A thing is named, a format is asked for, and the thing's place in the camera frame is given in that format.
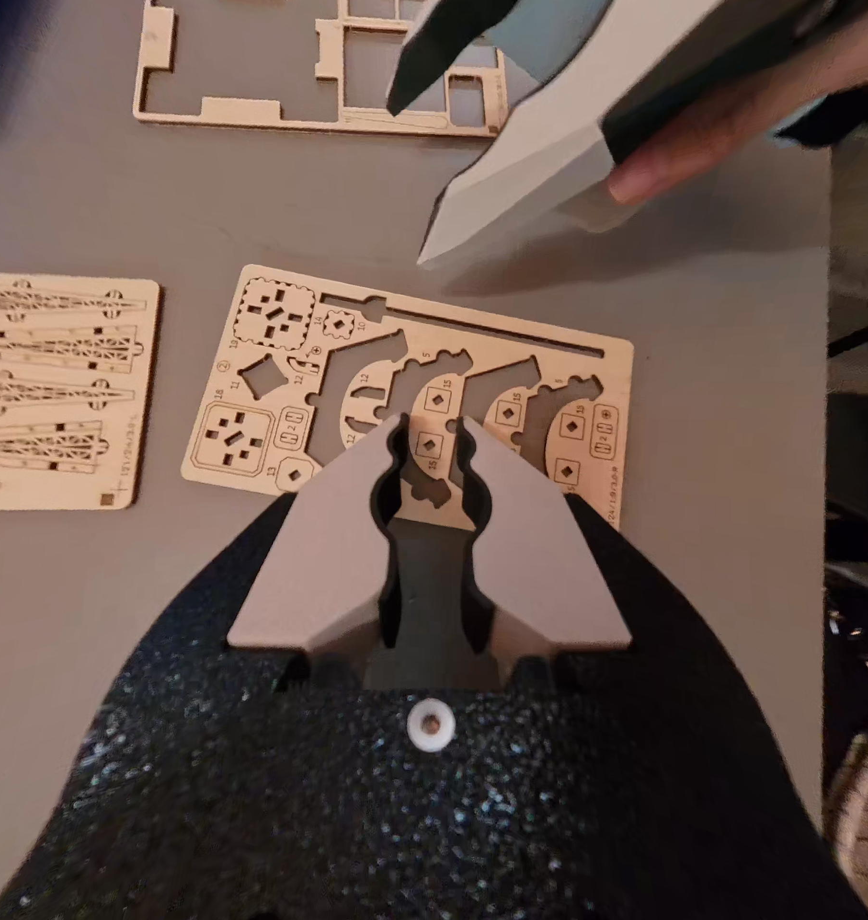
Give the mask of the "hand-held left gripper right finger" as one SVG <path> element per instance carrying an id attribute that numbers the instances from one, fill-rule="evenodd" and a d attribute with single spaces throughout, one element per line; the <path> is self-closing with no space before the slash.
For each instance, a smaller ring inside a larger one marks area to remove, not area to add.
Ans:
<path id="1" fill-rule="evenodd" d="M 474 532 L 461 581 L 475 653 L 623 650 L 632 633 L 566 494 L 470 417 L 456 431 L 463 512 Z"/>

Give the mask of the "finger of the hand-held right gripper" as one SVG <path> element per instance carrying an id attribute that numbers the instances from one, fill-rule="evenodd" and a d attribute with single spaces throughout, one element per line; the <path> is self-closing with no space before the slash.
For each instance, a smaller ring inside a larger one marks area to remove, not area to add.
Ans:
<path id="1" fill-rule="evenodd" d="M 385 107 L 397 115 L 484 39 L 539 85 L 569 63 L 610 1 L 429 1 L 408 29 Z"/>
<path id="2" fill-rule="evenodd" d="M 723 2 L 611 3 L 558 73 L 543 85 L 529 75 L 535 85 L 497 138 L 440 192 L 419 266 L 468 261 L 510 231 L 597 188 L 618 166 L 601 131 L 607 111 Z"/>

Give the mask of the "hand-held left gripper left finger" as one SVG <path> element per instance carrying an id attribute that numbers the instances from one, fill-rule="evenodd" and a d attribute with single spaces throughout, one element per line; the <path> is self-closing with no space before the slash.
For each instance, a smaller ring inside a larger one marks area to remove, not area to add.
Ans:
<path id="1" fill-rule="evenodd" d="M 408 415 L 383 421 L 300 489 L 226 637 L 234 649 L 368 658 L 402 619 L 389 524 L 402 506 Z"/>

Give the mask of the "wooden arch puzzle sheet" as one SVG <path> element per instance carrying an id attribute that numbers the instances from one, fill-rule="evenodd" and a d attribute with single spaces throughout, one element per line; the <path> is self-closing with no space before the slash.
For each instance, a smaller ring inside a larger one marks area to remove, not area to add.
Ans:
<path id="1" fill-rule="evenodd" d="M 277 497 L 406 415 L 398 516 L 470 531 L 468 418 L 619 529 L 633 361 L 624 339 L 250 264 L 182 476 Z"/>

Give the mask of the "grey desk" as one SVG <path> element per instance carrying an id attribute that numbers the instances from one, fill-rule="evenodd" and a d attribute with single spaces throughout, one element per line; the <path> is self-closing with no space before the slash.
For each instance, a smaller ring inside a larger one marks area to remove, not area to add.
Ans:
<path id="1" fill-rule="evenodd" d="M 812 819 L 822 736 L 831 159 L 757 139 L 603 236 L 554 213 L 506 259 L 419 269 L 480 144 L 133 118 L 141 2 L 46 2 L 3 59 L 0 271 L 164 291 L 139 498 L 0 512 L 0 891 L 122 662 L 266 507 L 180 475 L 247 263 L 628 339 L 624 535 L 704 615 Z"/>

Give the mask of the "person's right hand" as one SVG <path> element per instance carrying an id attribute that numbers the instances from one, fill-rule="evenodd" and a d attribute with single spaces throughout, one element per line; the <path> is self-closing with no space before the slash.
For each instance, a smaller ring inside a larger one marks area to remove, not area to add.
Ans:
<path id="1" fill-rule="evenodd" d="M 709 171 L 799 109 L 868 86 L 868 9 L 850 25 L 795 58 L 720 86 L 612 170 L 606 189 L 632 206 Z"/>

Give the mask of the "beige knit shoe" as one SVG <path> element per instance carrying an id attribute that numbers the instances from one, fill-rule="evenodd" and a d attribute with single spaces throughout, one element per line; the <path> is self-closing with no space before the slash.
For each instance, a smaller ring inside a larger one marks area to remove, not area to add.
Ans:
<path id="1" fill-rule="evenodd" d="M 833 777 L 823 822 L 836 863 L 868 909 L 868 727 Z"/>

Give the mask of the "empty wooden frame sheet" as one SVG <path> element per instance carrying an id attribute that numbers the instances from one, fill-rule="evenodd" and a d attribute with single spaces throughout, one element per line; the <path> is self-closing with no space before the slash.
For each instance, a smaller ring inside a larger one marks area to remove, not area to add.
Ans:
<path id="1" fill-rule="evenodd" d="M 346 44 L 349 39 L 403 39 L 414 24 L 421 2 L 382 2 L 377 11 L 359 11 L 360 2 L 336 2 L 330 18 L 314 25 L 317 60 L 313 76 L 334 84 L 336 113 L 329 121 L 290 119 L 278 99 L 203 96 L 193 113 L 157 112 L 149 108 L 148 87 L 154 73 L 173 73 L 178 34 L 174 6 L 144 2 L 132 112 L 137 121 L 221 128 L 291 132 L 335 132 L 491 139 L 509 116 L 505 55 L 486 40 L 476 40 L 451 64 L 435 88 L 442 106 L 419 109 L 417 103 L 397 116 L 380 105 L 347 100 Z"/>

